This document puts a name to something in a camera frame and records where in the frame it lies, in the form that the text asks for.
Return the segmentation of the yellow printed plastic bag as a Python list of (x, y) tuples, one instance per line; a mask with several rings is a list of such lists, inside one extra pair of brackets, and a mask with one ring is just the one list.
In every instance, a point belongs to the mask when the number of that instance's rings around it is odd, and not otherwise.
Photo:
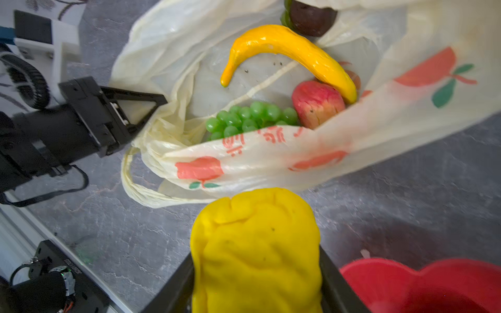
[(139, 18), (110, 84), (164, 95), (121, 167), (130, 198), (159, 208), (240, 192), (303, 191), (500, 112), (499, 1), (313, 1), (339, 15), (317, 44), (357, 83), (358, 100), (319, 128), (270, 127), (206, 142), (220, 110), (290, 105), (312, 78), (261, 54), (220, 84), (233, 42), (277, 23), (282, 1), (160, 1)]

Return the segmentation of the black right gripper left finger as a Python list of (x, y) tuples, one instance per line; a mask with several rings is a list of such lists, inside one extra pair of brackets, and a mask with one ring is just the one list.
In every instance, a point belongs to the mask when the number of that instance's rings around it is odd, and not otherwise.
[(194, 290), (194, 263), (189, 253), (160, 292), (141, 313), (191, 312), (190, 300)]

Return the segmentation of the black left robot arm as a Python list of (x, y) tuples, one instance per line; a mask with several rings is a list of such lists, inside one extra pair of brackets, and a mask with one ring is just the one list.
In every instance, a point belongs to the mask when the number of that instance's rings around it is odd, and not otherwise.
[[(1, 203), (7, 191), (40, 176), (64, 176), (92, 154), (106, 157), (123, 149), (155, 110), (160, 94), (101, 87), (91, 78), (61, 83), (64, 103), (50, 109), (1, 115)], [(70, 312), (87, 278), (53, 250), (39, 251), (29, 279), (1, 291), (4, 312)]]

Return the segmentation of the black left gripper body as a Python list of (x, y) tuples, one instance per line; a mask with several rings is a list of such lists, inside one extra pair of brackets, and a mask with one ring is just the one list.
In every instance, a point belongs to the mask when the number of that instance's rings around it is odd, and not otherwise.
[(1, 191), (34, 177), (62, 176), (89, 155), (115, 154), (130, 142), (129, 121), (119, 105), (131, 93), (98, 86), (92, 78), (62, 83), (65, 104), (1, 114)]

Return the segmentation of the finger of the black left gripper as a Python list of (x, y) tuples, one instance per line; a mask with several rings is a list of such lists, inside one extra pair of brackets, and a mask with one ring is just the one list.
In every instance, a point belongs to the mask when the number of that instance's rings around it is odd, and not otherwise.
[(130, 135), (137, 135), (158, 107), (167, 104), (164, 95), (101, 87), (104, 98), (111, 105), (118, 125), (125, 127)]

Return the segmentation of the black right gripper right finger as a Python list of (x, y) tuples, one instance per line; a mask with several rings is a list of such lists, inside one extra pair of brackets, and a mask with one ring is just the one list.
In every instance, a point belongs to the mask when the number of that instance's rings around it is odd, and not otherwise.
[(321, 246), (319, 262), (322, 272), (322, 312), (370, 313)]

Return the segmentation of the red green mango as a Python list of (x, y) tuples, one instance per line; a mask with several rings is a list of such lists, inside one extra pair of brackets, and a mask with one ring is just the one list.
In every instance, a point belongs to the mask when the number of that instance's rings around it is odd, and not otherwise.
[(300, 83), (292, 93), (292, 102), (300, 123), (308, 129), (316, 129), (346, 108), (336, 89), (316, 81)]

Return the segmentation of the dark purple fruit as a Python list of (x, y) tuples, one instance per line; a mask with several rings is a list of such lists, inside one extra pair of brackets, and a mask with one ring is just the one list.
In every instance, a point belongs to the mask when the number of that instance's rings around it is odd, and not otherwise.
[(338, 11), (331, 8), (318, 8), (299, 1), (284, 1), (281, 16), (283, 26), (306, 37), (322, 37), (334, 25)]

